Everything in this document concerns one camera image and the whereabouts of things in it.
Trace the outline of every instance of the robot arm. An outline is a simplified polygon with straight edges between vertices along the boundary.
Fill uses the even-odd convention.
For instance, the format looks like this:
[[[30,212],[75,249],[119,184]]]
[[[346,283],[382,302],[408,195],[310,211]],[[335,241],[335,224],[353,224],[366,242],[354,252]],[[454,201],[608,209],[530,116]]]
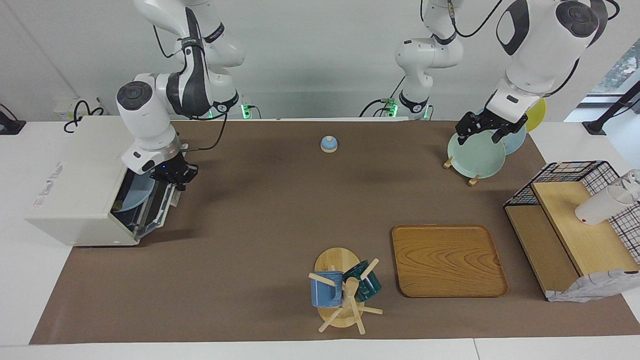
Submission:
[[[604,31],[607,11],[602,0],[550,1],[539,19],[530,17],[532,2],[516,0],[505,11],[497,36],[512,57],[479,115],[468,112],[456,125],[458,142],[485,130],[497,130],[493,141],[518,132],[534,106]]]
[[[463,2],[454,0],[452,5],[459,8]],[[424,25],[432,32],[431,38],[413,38],[396,49],[396,62],[404,70],[405,79],[394,102],[399,105],[397,115],[411,119],[421,118],[427,109],[433,87],[433,78],[427,71],[456,66],[463,55],[447,0],[429,0]]]
[[[223,67],[242,64],[244,52],[225,37],[208,0],[134,0],[134,4],[149,22],[178,37],[184,67],[172,74],[140,74],[118,92],[118,110],[136,137],[122,161],[138,174],[151,171],[152,178],[183,191],[198,174],[198,166],[184,160],[169,114],[199,119],[205,114],[212,117],[214,109],[227,116],[240,96]]]

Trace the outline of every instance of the green indicator light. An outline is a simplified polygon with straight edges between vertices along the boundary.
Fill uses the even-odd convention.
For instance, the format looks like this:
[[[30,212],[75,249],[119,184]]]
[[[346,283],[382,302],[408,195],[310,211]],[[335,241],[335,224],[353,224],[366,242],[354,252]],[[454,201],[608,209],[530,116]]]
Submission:
[[[251,117],[251,110],[249,110],[249,107],[247,107],[247,105],[242,105],[242,111],[243,111],[243,116],[245,119],[248,119]]]
[[[398,105],[394,103],[394,107],[389,111],[389,117],[396,117],[398,113]]]

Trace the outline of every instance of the blue mug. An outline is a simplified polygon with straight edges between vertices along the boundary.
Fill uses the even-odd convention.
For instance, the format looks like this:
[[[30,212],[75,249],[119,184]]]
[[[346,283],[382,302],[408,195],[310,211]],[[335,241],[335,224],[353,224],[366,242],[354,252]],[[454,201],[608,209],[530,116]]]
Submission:
[[[342,272],[318,271],[316,275],[327,278],[334,286],[311,280],[311,304],[315,307],[339,307],[342,305]]]

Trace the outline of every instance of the dark green mug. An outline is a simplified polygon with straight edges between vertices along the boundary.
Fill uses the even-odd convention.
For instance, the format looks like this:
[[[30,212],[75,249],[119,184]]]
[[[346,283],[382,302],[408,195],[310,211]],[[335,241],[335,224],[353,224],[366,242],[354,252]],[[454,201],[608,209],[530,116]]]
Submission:
[[[378,278],[376,277],[376,274],[373,273],[373,271],[370,272],[369,276],[367,276],[364,280],[360,279],[360,276],[368,267],[369,261],[364,260],[353,268],[350,268],[342,276],[342,280],[344,281],[347,281],[347,279],[349,279],[350,277],[355,277],[356,279],[358,279],[358,291],[356,292],[355,296],[357,302],[365,302],[367,300],[370,300],[371,298],[376,296],[376,294],[379,293],[382,289],[382,285],[380,285],[380,282],[378,281]]]

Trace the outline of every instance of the white table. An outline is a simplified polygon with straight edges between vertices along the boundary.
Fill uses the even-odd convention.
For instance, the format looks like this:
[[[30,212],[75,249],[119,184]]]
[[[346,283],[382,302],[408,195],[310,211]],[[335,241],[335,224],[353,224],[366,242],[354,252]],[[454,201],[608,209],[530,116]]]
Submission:
[[[0,138],[0,359],[326,359],[332,354],[456,360],[640,357],[636,349],[640,336],[26,346],[70,248],[24,221],[24,212],[61,160],[71,137],[62,131],[60,122],[34,122],[19,136]],[[629,169],[606,138],[587,135],[580,124],[544,123],[532,137],[547,162],[607,160],[620,173]],[[640,318],[640,290],[625,298]]]

